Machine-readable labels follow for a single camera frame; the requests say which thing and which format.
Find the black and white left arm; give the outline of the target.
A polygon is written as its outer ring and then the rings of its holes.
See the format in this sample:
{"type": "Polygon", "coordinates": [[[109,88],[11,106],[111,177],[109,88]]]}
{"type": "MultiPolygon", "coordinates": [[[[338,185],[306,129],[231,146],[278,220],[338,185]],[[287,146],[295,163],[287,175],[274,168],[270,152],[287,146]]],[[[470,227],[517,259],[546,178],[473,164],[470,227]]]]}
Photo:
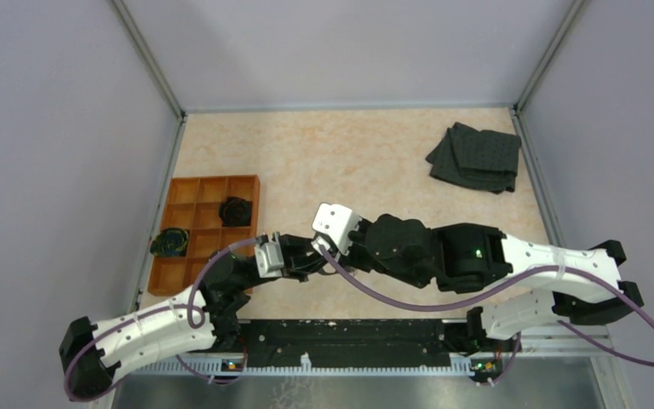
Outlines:
{"type": "Polygon", "coordinates": [[[185,290],[165,301],[108,320],[74,320],[59,346],[67,398],[97,400],[131,372],[166,358],[234,349],[246,291],[277,279],[305,281],[329,254],[322,239],[242,239],[217,251],[185,290]]]}

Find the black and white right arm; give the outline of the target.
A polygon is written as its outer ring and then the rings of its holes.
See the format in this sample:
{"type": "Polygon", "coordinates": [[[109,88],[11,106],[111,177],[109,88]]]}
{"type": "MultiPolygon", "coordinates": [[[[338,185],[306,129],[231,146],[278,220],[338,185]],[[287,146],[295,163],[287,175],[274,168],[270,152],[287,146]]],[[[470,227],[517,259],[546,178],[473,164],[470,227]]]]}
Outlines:
{"type": "Polygon", "coordinates": [[[625,302],[644,306],[639,287],[625,281],[622,245],[608,240],[576,251],[538,245],[472,223],[427,228],[415,219],[384,214],[375,222],[330,210],[313,221],[316,250],[342,266],[376,271],[423,288],[492,296],[514,282],[525,294],[468,312],[465,338],[477,351],[533,326],[564,321],[607,325],[631,313],[625,302]]]}

